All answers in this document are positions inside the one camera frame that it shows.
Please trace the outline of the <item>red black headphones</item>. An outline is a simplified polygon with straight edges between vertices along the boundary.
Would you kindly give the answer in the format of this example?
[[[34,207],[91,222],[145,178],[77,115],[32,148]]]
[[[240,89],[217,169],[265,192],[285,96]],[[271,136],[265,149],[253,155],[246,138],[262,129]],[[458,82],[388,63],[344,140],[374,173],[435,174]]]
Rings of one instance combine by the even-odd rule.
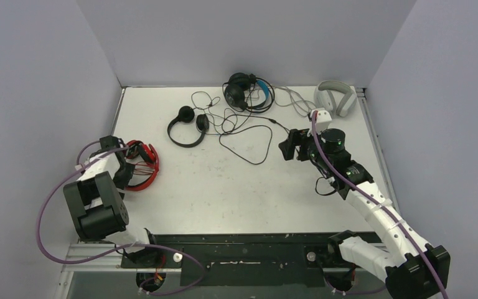
[[[127,161],[134,163],[134,175],[145,176],[146,179],[140,183],[129,183],[127,191],[139,192],[147,189],[156,179],[160,170],[160,159],[156,149],[150,143],[140,140],[128,142],[128,150],[125,153]]]

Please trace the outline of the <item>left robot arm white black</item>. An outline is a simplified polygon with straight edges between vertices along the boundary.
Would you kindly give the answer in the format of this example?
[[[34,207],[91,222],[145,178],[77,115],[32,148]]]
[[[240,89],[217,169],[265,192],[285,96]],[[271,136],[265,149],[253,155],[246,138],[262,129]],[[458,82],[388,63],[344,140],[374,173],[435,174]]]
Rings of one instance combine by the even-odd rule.
[[[151,233],[129,223],[124,192],[129,189],[135,165],[126,161],[124,143],[108,135],[99,139],[100,149],[87,160],[81,176],[63,187],[63,194],[81,240],[108,241],[116,245],[143,244],[137,260],[147,268],[161,261],[161,250],[153,246]]]

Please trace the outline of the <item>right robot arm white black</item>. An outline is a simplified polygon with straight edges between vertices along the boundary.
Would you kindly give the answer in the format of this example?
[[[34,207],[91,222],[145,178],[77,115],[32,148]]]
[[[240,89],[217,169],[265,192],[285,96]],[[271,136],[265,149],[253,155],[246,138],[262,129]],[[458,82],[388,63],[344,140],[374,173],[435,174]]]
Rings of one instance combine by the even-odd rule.
[[[352,159],[342,130],[315,134],[292,129],[278,148],[286,161],[310,162],[386,247],[379,249],[347,230],[330,238],[327,258],[332,265],[348,262],[365,269],[385,284],[392,298],[430,298],[446,291],[449,252],[431,245],[406,223],[372,175]]]

